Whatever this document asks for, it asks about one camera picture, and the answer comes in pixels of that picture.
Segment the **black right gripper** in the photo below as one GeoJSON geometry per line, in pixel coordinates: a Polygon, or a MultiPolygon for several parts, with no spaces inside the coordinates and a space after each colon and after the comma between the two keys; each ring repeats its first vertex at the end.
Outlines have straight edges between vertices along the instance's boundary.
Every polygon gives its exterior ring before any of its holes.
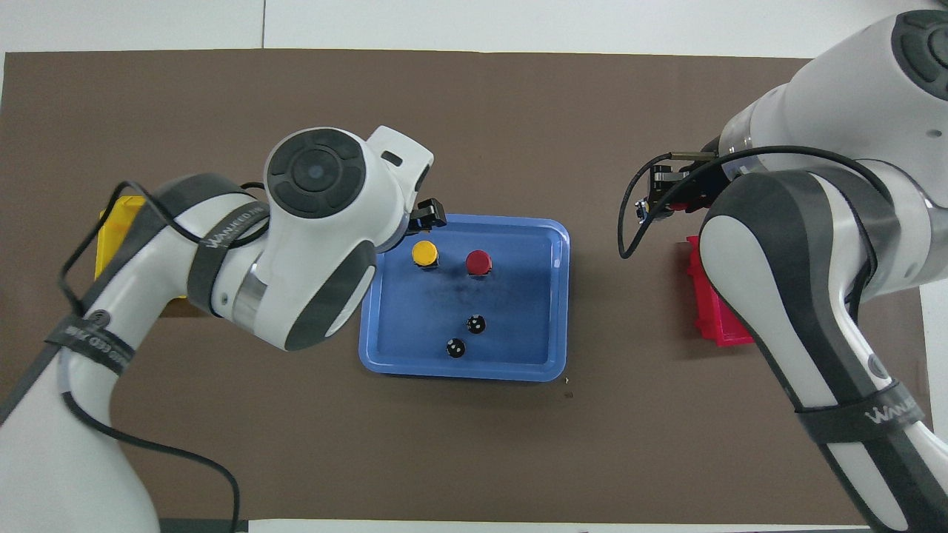
{"type": "MultiPolygon", "coordinates": [[[[678,190],[670,202],[664,197],[650,196],[638,201],[638,220],[663,220],[675,212],[692,213],[710,208],[715,200],[730,185],[730,178],[720,165],[710,161],[699,161],[681,169],[686,172],[683,188],[678,190]]],[[[650,167],[651,187],[671,187],[675,183],[675,172],[670,165],[656,164],[650,167]]]]}

